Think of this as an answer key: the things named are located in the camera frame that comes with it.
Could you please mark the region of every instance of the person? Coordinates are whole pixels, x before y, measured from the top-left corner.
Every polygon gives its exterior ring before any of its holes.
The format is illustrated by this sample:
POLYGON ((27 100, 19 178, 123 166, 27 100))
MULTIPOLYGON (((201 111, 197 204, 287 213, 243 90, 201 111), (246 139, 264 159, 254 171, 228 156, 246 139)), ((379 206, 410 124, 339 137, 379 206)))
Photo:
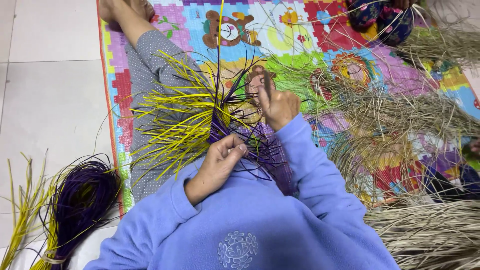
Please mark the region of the person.
POLYGON ((405 41, 413 30, 416 0, 346 0, 350 22, 354 29, 366 31, 377 23, 378 38, 391 47, 405 41))
MULTIPOLYGON (((168 78, 168 64, 152 55, 180 49, 149 24, 150 9, 141 0, 100 1, 100 16, 118 22, 131 44, 132 89, 139 92, 149 91, 150 80, 179 83, 168 78), (139 66, 146 73, 139 74, 139 66)), ((284 196, 268 174, 242 159, 246 145, 229 135, 176 180, 139 200, 85 270, 398 270, 379 235, 364 223, 365 206, 345 191, 335 164, 313 144, 299 98, 277 89, 269 97, 260 86, 259 103, 283 145, 298 199, 284 196)))

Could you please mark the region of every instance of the gray polka dot pants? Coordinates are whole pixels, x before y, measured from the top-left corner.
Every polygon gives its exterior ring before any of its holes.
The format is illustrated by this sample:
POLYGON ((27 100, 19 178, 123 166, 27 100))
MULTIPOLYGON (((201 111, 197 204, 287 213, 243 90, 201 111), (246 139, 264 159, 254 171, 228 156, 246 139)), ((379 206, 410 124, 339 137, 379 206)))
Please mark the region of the gray polka dot pants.
MULTIPOLYGON (((146 32, 138 40, 136 50, 130 44, 126 46, 125 50, 127 51, 128 65, 130 67, 130 74, 132 77, 132 109, 142 111, 151 110, 151 108, 146 108, 140 104, 145 103, 144 97, 147 96, 148 93, 152 92, 152 90, 162 94, 174 93, 172 90, 166 89, 159 84, 154 83, 155 81, 167 86, 191 86, 189 82, 173 76, 174 74, 177 74, 177 72, 168 64, 166 60, 153 55, 161 55, 161 53, 158 52, 161 50, 179 61, 185 61, 185 54, 183 53, 182 49, 173 44, 159 31, 154 30, 146 32)), ((200 70, 200 68, 191 58, 188 58, 187 63, 193 70, 200 70)), ((198 92, 198 90, 184 89, 184 92, 192 94, 198 92)), ((139 114, 141 113, 133 113, 134 116, 138 116, 139 114)), ((142 134, 142 131, 139 131, 138 129, 151 129, 153 127, 152 120, 154 117, 155 116, 153 115, 147 115, 135 118, 133 120, 133 142, 130 148, 131 153, 145 147, 151 140, 151 136, 142 134)), ((175 120, 181 120, 186 116, 177 114, 169 117, 175 120)), ((149 148, 133 155, 132 160, 138 160, 144 154, 159 149, 160 147, 161 142, 156 142, 149 148)), ((155 193, 160 186, 172 176, 175 170, 175 168, 169 170, 169 172, 162 175, 162 177, 157 181, 157 177, 169 165, 171 165, 171 163, 161 164, 160 166, 157 166, 153 170, 147 172, 148 169, 157 164, 158 162, 155 162, 155 160, 146 159, 131 167, 131 183, 132 185, 136 183, 132 188, 135 203, 146 196, 155 193)))

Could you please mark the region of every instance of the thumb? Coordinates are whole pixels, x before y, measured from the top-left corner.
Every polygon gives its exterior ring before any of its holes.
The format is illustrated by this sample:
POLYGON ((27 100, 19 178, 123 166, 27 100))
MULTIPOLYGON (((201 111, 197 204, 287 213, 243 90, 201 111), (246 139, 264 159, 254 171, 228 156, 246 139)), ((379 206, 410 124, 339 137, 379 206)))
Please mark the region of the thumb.
POLYGON ((230 151, 227 158, 223 160, 223 163, 228 167, 229 170, 233 170, 235 165, 237 165, 239 160, 245 155, 246 152, 247 146, 245 144, 237 145, 237 147, 230 151))
POLYGON ((270 99, 268 98, 268 94, 264 86, 258 86, 258 101, 260 102, 260 107, 262 107, 263 111, 266 111, 270 108, 270 99))

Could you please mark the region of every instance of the play mat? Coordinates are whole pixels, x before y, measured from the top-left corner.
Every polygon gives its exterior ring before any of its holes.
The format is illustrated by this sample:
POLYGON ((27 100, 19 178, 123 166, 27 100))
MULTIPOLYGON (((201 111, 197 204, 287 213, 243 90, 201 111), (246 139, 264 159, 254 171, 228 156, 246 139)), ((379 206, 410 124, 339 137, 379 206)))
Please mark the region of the play mat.
MULTIPOLYGON (((195 51, 210 59, 215 59, 216 40, 208 38, 212 26, 218 22, 214 20, 220 13, 221 0, 150 0, 156 15, 152 24, 173 43, 185 51, 195 51)), ((375 36, 373 27, 367 33, 355 32, 349 25, 346 15, 335 19, 325 20, 346 11, 342 0, 225 0, 223 9, 223 27, 228 36, 226 40, 236 39, 239 42, 225 42, 227 46, 221 49, 221 64, 231 70, 239 69, 245 65, 245 58, 259 57, 262 54, 276 55, 284 63, 295 63, 310 51, 320 51, 320 59, 314 58, 319 66, 331 68, 331 63, 344 61, 348 67, 343 70, 346 76, 363 81, 365 84, 382 84, 388 93, 395 93, 397 86, 403 89, 410 88, 415 94, 422 92, 422 87, 415 85, 417 71, 404 63, 389 49, 381 46, 371 46, 368 41, 375 36), (291 23, 310 22, 324 19, 321 22, 303 25, 291 23), (305 51, 295 52, 292 43, 285 41, 277 34, 277 30, 285 35, 294 36, 296 43, 301 43, 305 51), (351 74, 350 68, 356 65, 367 66, 367 71, 351 74)), ((105 75, 105 91, 109 109, 111 142, 115 164, 120 168, 121 177, 125 180, 121 193, 121 213, 129 211, 134 206, 133 196, 130 192, 130 170, 126 164, 131 162, 130 145, 132 142, 133 118, 129 111, 132 101, 130 72, 124 47, 127 40, 122 33, 112 32, 108 25, 99 19, 101 38, 102 61, 105 75)), ((196 60, 205 61, 198 54, 191 54, 196 60)), ((466 77, 458 68, 447 72, 431 71, 432 78, 437 81, 442 91, 454 98, 458 105, 469 114, 480 118, 480 107, 466 77)), ((309 91, 319 91, 312 85, 309 91)), ((338 123, 332 117, 323 117, 311 121, 312 138, 319 147, 327 147, 328 135, 341 131, 338 123)), ((417 144, 427 144, 426 138, 417 138, 417 144)), ((436 166, 448 178, 452 178, 458 168, 452 168, 448 162, 455 159, 455 154, 449 146, 443 147, 443 155, 439 157, 436 166)), ((419 155, 418 162, 431 163, 428 154, 419 155)), ((395 174, 396 168, 383 168, 388 173, 372 174, 370 177, 395 174)), ((382 179, 375 188, 388 189, 395 185, 395 179, 382 179)))

